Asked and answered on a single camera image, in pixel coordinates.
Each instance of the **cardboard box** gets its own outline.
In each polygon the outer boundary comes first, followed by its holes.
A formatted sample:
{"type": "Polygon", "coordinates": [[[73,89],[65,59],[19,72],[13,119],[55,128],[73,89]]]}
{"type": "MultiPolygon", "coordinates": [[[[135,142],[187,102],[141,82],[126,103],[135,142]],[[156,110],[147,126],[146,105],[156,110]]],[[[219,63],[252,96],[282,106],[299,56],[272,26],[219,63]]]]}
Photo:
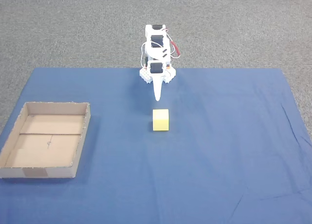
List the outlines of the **cardboard box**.
{"type": "Polygon", "coordinates": [[[73,178],[89,103],[27,102],[0,153],[0,178],[73,178]]]}

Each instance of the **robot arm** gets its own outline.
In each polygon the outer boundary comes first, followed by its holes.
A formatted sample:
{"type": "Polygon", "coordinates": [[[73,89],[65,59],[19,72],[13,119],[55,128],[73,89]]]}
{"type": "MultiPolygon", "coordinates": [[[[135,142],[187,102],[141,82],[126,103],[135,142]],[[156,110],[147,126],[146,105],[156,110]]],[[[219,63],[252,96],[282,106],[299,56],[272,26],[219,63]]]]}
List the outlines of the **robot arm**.
{"type": "Polygon", "coordinates": [[[145,66],[140,70],[140,76],[147,82],[153,82],[156,101],[160,100],[162,82],[169,83],[176,75],[176,70],[171,66],[171,47],[179,51],[167,34],[165,25],[146,25],[145,36],[145,66]]]}

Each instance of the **blue cloth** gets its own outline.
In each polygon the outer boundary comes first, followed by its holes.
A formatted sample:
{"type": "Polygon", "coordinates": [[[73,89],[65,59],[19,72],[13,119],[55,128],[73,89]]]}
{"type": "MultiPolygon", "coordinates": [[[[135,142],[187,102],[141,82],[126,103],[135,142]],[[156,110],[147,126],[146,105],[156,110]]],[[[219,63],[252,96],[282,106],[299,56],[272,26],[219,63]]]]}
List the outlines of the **blue cloth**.
{"type": "Polygon", "coordinates": [[[0,180],[1,224],[311,224],[312,144],[278,69],[38,68],[26,101],[90,102],[74,179],[0,180]],[[170,130],[152,131],[152,109],[170,130]]]}

